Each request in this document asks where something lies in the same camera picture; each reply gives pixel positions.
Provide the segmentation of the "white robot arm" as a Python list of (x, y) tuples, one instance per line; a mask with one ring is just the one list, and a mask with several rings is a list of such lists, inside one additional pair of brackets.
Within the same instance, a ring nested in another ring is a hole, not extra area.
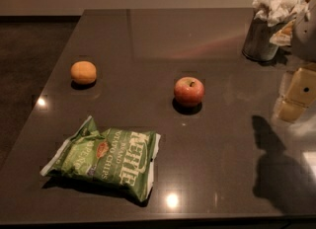
[(309, 2), (309, 15), (294, 22), (291, 53), (303, 63), (283, 74), (275, 106), (275, 115), (287, 122), (297, 121), (316, 101), (316, 0)]

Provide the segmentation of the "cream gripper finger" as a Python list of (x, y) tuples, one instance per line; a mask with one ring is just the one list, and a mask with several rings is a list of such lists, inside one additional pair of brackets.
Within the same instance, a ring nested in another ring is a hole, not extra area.
[(286, 71), (279, 86), (276, 117), (297, 121), (316, 101), (316, 63), (308, 63), (295, 71)]

